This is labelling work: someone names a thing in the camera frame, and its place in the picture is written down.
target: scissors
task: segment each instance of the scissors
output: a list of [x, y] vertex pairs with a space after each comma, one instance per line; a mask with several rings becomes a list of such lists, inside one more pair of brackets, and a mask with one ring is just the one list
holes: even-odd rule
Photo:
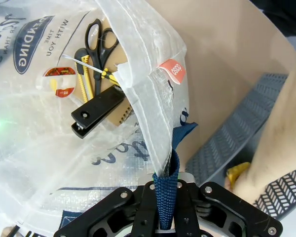
[[[89, 34], [92, 26], [98, 26], [98, 39], [97, 39], [97, 46], [94, 49], [91, 49], [89, 46]], [[116, 46], [119, 44], [118, 39], [116, 38], [115, 43], [110, 47], [105, 47], [105, 41], [107, 34], [109, 32], [113, 33], [113, 30], [111, 28], [105, 28], [102, 31], [102, 23], [99, 19], [96, 19], [93, 23], [89, 24], [86, 32], [85, 32], [85, 48], [92, 59], [93, 66], [95, 68], [98, 68], [104, 72], [107, 72], [108, 70], [105, 69], [105, 64], [113, 52], [113, 50], [116, 48]], [[96, 71], [93, 71], [93, 78], [95, 80], [95, 94], [99, 95], [101, 93], [101, 79], [103, 78], [103, 74], [98, 73]]]

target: skin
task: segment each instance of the skin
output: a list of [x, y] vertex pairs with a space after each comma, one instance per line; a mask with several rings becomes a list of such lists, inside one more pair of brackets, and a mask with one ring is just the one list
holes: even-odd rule
[[[296, 67], [287, 78], [262, 133], [250, 168], [233, 192], [253, 203], [265, 186], [296, 169]], [[225, 187], [230, 189], [226, 180]]]

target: black plastic mount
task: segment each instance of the black plastic mount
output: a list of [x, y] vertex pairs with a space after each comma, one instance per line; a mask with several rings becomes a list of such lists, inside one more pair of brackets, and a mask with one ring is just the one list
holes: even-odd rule
[[200, 188], [178, 180], [175, 230], [159, 231], [153, 181], [132, 192], [118, 188], [54, 237], [212, 237], [199, 220], [228, 237], [279, 237], [282, 224], [216, 183]]

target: beige surface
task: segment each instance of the beige surface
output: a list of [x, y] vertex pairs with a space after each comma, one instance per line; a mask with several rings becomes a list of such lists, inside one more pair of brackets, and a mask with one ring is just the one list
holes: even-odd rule
[[148, 0], [179, 32], [190, 116], [199, 126], [178, 147], [181, 169], [231, 114], [263, 72], [288, 73], [296, 52], [248, 0]]

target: gray plastic crate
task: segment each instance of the gray plastic crate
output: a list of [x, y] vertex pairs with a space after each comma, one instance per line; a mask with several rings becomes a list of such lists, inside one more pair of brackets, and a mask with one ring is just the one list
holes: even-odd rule
[[[204, 146], [186, 164], [197, 185], [210, 181], [263, 126], [285, 83], [287, 75], [264, 74], [246, 98]], [[265, 189], [256, 207], [281, 219], [296, 207], [296, 170]]]

